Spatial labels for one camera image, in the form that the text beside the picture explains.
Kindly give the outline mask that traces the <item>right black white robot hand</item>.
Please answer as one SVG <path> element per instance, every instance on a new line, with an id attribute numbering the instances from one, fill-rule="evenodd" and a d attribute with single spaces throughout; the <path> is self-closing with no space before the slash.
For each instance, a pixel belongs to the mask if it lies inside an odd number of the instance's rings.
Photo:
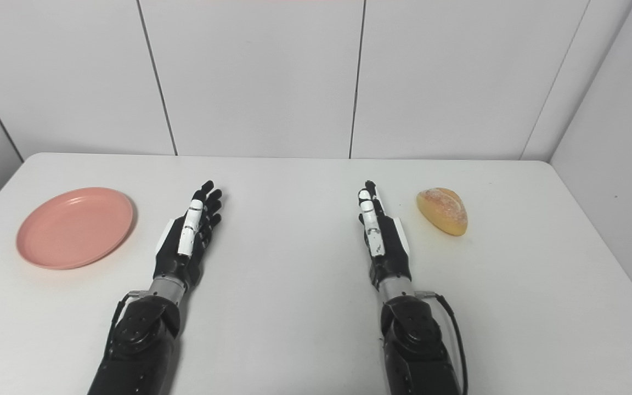
<path id="1" fill-rule="evenodd" d="M 369 277 L 379 289 L 390 278 L 411 280 L 409 254 L 399 218 L 386 215 L 376 183 L 365 182 L 358 193 L 359 222 L 364 228 L 364 241 L 371 260 Z"/>

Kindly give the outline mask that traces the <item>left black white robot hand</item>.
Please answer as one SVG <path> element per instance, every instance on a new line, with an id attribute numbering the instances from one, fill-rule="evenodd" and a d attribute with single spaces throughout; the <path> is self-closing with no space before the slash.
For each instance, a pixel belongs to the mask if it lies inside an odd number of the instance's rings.
<path id="1" fill-rule="evenodd" d="M 195 191 L 184 215 L 171 222 L 156 253 L 154 278 L 175 278 L 187 289 L 200 282 L 204 254 L 222 219 L 221 197 L 222 191 L 214 187 L 212 180 Z"/>

